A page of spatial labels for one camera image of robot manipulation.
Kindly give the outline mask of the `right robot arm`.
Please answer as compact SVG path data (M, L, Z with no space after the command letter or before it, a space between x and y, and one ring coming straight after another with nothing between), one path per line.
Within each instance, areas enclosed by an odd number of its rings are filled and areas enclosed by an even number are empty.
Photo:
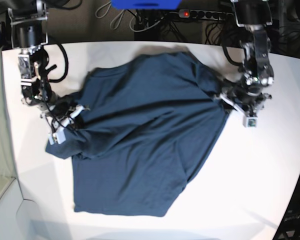
M66 0L9 0L6 3L11 25L11 46L20 49L17 60L22 103L38 107L53 137L65 129L77 130L80 125L78 116L86 110L72 97L58 96L51 87L51 84L60 83L67 77L69 59L65 48L48 35L44 25L48 20L49 8L72 11L83 2L73 6L67 6L67 3ZM64 72L58 79L49 78L49 73L57 68L55 64L49 66L49 54L44 48L49 41L58 46L64 58Z

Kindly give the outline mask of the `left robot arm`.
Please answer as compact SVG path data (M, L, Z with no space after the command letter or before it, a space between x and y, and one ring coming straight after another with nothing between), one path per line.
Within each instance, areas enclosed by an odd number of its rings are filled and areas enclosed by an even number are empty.
M271 9L266 0L233 0L231 3L236 25L247 33L240 43L244 60L233 61L225 44L221 45L226 59L238 67L241 77L236 82L224 79L218 98L242 114L245 127L256 127L258 112L265 101L272 98L262 91L274 83L269 60L271 41L266 31L273 23Z

